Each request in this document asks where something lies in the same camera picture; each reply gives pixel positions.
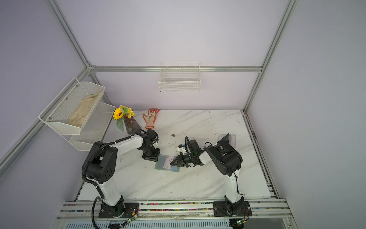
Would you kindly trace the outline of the white floral credit card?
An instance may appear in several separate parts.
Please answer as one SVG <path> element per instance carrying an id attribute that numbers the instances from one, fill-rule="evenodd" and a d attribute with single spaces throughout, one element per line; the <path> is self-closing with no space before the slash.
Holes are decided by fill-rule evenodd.
<path id="1" fill-rule="evenodd" d="M 165 170 L 171 170 L 172 165 L 171 163 L 174 161 L 174 156 L 167 156 L 163 165 L 163 169 Z"/>

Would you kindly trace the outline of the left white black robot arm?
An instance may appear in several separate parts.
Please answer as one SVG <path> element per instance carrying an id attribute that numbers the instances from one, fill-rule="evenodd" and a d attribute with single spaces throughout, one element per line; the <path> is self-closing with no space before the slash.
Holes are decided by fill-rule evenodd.
<path id="1" fill-rule="evenodd" d="M 82 165 L 82 179 L 98 191 L 103 214 L 119 218 L 131 213 L 131 210 L 127 210 L 113 178 L 118 157 L 137 149 L 142 151 L 144 160 L 157 162 L 160 155 L 158 141 L 159 136 L 154 130 L 138 129 L 133 135 L 109 143 L 97 141 L 93 144 Z"/>

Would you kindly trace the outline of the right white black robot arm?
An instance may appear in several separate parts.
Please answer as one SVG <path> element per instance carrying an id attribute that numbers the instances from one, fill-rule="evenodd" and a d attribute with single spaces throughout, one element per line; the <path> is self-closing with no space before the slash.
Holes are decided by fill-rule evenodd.
<path id="1" fill-rule="evenodd" d="M 178 147 L 179 155 L 170 165 L 180 168 L 193 168 L 213 162 L 218 171 L 225 176 L 224 214 L 237 216 L 246 209 L 246 195 L 240 193 L 238 182 L 243 158 L 229 141 L 230 135 L 227 134 L 219 139 L 216 144 L 206 142 L 204 148 L 200 148 L 196 140 L 185 137 L 185 143 Z"/>

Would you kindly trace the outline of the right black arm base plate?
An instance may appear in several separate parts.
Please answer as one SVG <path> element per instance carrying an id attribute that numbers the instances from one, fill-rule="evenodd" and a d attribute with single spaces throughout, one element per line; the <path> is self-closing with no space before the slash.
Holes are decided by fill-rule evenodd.
<path id="1" fill-rule="evenodd" d="M 213 212 L 215 217 L 251 217 L 252 210 L 248 201 L 214 201 Z"/>

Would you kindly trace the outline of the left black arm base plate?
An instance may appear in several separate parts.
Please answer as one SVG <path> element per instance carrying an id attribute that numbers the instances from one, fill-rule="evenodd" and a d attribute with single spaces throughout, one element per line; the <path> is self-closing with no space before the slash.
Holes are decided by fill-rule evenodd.
<path id="1" fill-rule="evenodd" d="M 137 202 L 118 203 L 116 206 L 109 206 L 106 203 L 101 204 L 101 210 L 98 215 L 100 219 L 127 219 L 137 214 L 140 204 Z"/>

